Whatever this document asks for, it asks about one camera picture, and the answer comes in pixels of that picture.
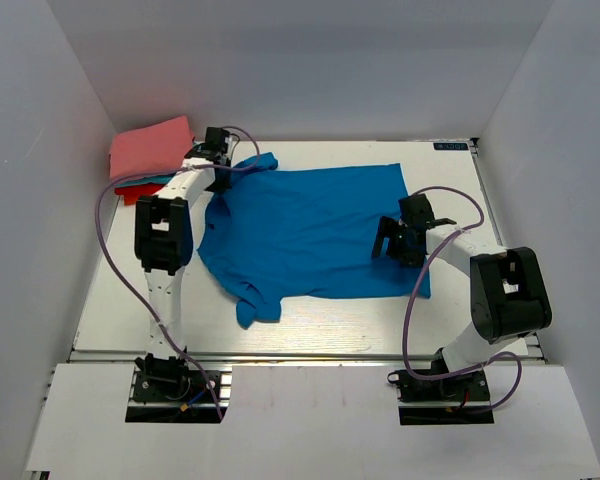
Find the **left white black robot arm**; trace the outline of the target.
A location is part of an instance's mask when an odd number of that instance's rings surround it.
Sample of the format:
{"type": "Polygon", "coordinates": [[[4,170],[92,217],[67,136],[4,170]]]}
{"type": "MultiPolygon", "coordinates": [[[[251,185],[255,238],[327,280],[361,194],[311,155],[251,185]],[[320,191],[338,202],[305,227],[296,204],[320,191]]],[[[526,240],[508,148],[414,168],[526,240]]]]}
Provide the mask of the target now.
{"type": "Polygon", "coordinates": [[[186,351],[181,289],[194,254],[190,211],[202,193],[229,187],[233,145],[228,129],[209,127],[204,141],[185,154],[181,170],[157,193],[136,202],[134,253],[147,282],[151,320],[147,365],[180,360],[186,351]]]}

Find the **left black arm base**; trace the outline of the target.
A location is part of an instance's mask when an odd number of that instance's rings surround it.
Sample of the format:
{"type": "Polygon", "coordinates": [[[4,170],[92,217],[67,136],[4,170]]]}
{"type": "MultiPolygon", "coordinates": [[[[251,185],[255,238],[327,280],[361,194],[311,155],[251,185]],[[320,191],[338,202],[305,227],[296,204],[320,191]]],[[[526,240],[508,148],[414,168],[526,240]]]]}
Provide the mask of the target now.
{"type": "MultiPolygon", "coordinates": [[[[208,375],[217,399],[224,406],[229,401],[232,374],[227,371],[209,370],[208,375]]],[[[142,407],[180,406],[193,400],[205,385],[205,380],[197,370],[191,370],[187,379],[175,383],[155,380],[136,370],[132,377],[129,400],[131,404],[142,407]]]]}

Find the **blue t shirt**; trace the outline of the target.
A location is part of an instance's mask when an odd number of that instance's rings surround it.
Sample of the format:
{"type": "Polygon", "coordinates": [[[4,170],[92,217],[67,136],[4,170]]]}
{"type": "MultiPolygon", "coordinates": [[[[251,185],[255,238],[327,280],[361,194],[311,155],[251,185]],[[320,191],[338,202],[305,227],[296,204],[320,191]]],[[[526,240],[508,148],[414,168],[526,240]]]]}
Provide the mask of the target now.
{"type": "Polygon", "coordinates": [[[371,256],[380,218],[407,195],[400,165],[283,171],[266,153],[238,167],[206,207],[198,253],[241,327],[279,321],[287,297],[430,297],[428,275],[371,256]]]}

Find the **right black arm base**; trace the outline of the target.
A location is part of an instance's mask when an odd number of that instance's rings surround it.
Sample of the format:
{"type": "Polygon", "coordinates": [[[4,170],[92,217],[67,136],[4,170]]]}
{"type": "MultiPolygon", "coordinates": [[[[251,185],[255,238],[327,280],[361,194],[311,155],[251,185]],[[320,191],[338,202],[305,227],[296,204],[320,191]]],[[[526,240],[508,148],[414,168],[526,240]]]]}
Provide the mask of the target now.
{"type": "Polygon", "coordinates": [[[395,370],[387,375],[388,383],[399,390],[399,399],[404,403],[466,404],[471,401],[489,402],[491,399],[486,375],[481,371],[442,380],[431,380],[431,370],[416,369],[415,372],[426,379],[416,379],[406,370],[395,370]]]}

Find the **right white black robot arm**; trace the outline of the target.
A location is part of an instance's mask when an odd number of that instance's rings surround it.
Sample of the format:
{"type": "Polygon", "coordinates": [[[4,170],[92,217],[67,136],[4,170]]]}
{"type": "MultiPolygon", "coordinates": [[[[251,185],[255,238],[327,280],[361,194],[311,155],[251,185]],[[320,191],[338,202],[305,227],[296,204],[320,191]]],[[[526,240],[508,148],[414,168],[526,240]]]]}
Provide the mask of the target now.
{"type": "Polygon", "coordinates": [[[478,211],[479,221],[466,226],[437,218],[425,190],[402,198],[399,206],[398,220],[379,219],[371,257],[384,254],[403,267],[419,270],[403,322],[405,370],[418,381],[431,382],[439,396],[452,399],[466,389],[467,374],[500,358],[516,359],[506,346],[549,327],[549,297],[531,248],[506,248],[470,237],[485,220],[482,210],[478,211]],[[409,327],[424,277],[436,260],[468,278],[471,323],[439,350],[438,368],[418,373],[409,362],[409,327]]]}

